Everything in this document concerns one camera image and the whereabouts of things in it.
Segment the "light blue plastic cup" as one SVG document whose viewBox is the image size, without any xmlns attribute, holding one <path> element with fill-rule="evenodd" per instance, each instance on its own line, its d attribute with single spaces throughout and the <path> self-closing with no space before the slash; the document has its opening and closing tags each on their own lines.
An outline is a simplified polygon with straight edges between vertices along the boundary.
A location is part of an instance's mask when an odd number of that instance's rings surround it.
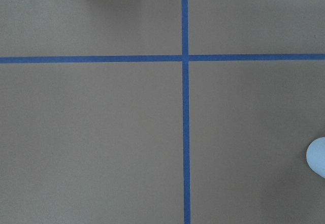
<svg viewBox="0 0 325 224">
<path fill-rule="evenodd" d="M 306 151 L 306 161 L 310 169 L 322 178 L 324 171 L 324 137 L 317 138 L 310 143 Z"/>
</svg>

